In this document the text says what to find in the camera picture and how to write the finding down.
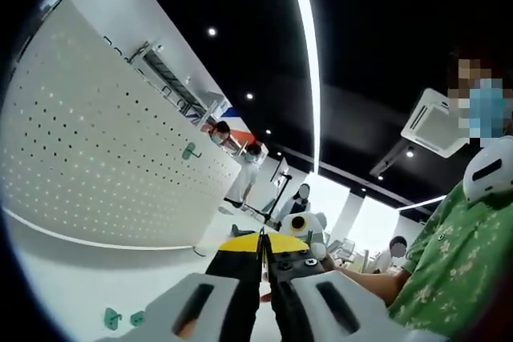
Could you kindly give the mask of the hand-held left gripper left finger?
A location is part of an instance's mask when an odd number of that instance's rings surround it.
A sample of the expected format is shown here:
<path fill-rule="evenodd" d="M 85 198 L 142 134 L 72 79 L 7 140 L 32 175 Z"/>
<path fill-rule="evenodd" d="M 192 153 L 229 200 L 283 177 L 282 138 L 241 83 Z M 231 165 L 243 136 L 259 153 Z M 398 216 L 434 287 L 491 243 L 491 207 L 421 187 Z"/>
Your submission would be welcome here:
<path fill-rule="evenodd" d="M 223 243 L 204 273 L 155 298 L 142 324 L 105 341 L 249 341 L 260 306 L 262 235 Z"/>

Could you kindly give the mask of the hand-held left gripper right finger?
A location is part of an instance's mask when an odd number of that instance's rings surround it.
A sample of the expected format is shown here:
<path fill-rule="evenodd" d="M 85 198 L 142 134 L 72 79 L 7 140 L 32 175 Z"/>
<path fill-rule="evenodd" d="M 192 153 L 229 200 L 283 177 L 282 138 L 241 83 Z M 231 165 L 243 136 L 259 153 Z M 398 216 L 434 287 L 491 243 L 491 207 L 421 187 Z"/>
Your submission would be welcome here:
<path fill-rule="evenodd" d="M 392 321 L 384 302 L 339 272 L 326 272 L 302 240 L 262 235 L 271 306 L 283 341 L 444 341 Z"/>

